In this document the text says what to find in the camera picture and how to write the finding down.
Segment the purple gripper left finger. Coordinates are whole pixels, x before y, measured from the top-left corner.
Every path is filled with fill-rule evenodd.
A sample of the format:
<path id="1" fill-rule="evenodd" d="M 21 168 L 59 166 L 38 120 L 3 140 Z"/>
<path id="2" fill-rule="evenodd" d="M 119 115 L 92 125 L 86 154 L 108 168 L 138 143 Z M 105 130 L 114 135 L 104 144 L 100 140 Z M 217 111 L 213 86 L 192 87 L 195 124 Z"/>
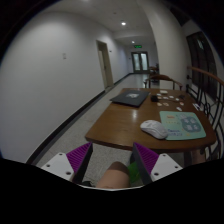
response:
<path id="1" fill-rule="evenodd" d="M 59 152 L 42 169 L 73 183 L 81 184 L 93 152 L 93 145 L 86 143 L 69 153 Z"/>

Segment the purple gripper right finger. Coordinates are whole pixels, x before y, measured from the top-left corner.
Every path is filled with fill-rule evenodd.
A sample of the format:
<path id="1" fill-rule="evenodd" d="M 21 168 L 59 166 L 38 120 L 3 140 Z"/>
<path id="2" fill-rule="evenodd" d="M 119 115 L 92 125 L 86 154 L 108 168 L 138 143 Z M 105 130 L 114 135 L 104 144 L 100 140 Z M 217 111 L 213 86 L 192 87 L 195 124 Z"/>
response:
<path id="1" fill-rule="evenodd" d="M 182 169 L 168 154 L 157 154 L 139 143 L 133 144 L 132 152 L 144 185 Z"/>

